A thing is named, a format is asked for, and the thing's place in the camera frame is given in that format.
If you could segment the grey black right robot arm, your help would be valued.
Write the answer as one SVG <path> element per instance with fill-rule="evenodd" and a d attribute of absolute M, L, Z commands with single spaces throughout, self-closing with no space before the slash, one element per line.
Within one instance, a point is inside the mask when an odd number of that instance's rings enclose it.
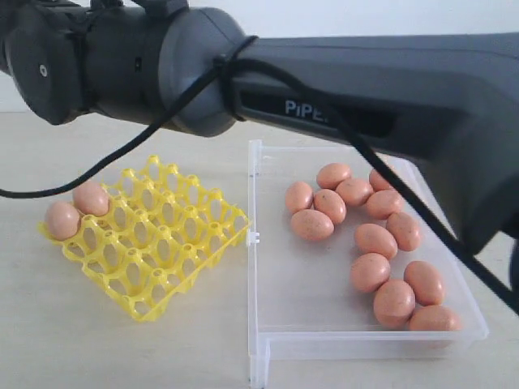
<path fill-rule="evenodd" d="M 518 235 L 518 35 L 248 36 L 185 1 L 4 1 L 1 70 L 58 126 L 99 113 L 213 137 L 255 121 L 420 169 L 452 232 L 401 179 L 434 232 L 477 254 Z"/>

